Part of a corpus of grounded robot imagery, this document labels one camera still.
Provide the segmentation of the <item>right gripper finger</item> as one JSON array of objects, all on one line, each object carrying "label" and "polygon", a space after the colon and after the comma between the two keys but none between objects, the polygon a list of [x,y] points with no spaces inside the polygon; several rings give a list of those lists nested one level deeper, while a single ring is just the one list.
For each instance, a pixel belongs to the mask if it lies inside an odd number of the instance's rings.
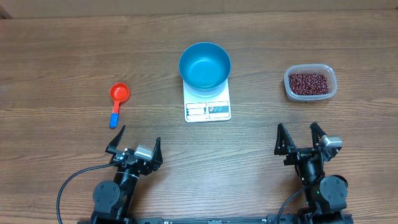
[{"label": "right gripper finger", "polygon": [[288,155],[295,149],[296,145],[284,124],[278,124],[274,154],[278,156]]},{"label": "right gripper finger", "polygon": [[319,140],[326,135],[326,133],[322,130],[322,128],[318,125],[317,122],[313,122],[310,125],[311,134],[312,134],[312,144],[313,147],[317,147]]}]

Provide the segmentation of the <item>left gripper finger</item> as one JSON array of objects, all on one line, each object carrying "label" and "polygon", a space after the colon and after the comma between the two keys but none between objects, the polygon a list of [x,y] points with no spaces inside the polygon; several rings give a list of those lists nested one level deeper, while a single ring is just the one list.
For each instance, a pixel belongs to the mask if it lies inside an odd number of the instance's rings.
[{"label": "left gripper finger", "polygon": [[119,145],[122,136],[124,134],[124,130],[125,130],[126,126],[123,125],[120,132],[113,138],[113,140],[108,144],[107,148],[112,148],[112,149],[116,149],[117,146]]},{"label": "left gripper finger", "polygon": [[152,160],[151,160],[151,170],[152,171],[157,171],[158,168],[163,164],[163,157],[162,157],[160,145],[161,145],[161,138],[158,137],[156,139],[153,156],[152,156]]}]

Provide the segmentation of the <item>red scoop blue handle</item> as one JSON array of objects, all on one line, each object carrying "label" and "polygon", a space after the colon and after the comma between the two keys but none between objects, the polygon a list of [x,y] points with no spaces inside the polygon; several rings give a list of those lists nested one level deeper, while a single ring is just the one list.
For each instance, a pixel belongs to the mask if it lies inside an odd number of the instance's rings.
[{"label": "red scoop blue handle", "polygon": [[131,95],[129,87],[125,83],[115,83],[109,90],[109,95],[113,100],[113,110],[109,120],[109,127],[116,128],[119,119],[120,104],[126,102]]}]

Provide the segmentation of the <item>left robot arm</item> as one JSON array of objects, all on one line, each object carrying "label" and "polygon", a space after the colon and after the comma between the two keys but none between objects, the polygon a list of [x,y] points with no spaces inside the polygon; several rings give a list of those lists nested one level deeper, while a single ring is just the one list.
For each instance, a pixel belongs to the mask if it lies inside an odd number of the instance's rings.
[{"label": "left robot arm", "polygon": [[138,145],[135,149],[117,149],[125,128],[107,145],[105,152],[112,155],[110,165],[117,168],[113,180],[99,183],[93,191],[95,203],[90,223],[134,223],[128,217],[131,199],[142,175],[149,175],[162,164],[161,138],[154,148]]}]

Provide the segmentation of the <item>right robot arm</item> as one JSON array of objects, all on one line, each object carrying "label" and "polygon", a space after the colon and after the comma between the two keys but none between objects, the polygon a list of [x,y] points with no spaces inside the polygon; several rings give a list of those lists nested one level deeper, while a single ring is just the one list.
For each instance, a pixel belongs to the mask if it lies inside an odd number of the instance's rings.
[{"label": "right robot arm", "polygon": [[[310,125],[312,146],[295,145],[284,124],[277,127],[274,154],[285,156],[284,165],[294,166],[302,188],[291,195],[279,208],[277,223],[353,223],[352,216],[345,216],[348,181],[341,175],[325,175],[324,163],[334,158],[342,149],[338,136],[328,135],[318,123]],[[282,216],[286,205],[303,193],[307,207],[296,214]]]}]

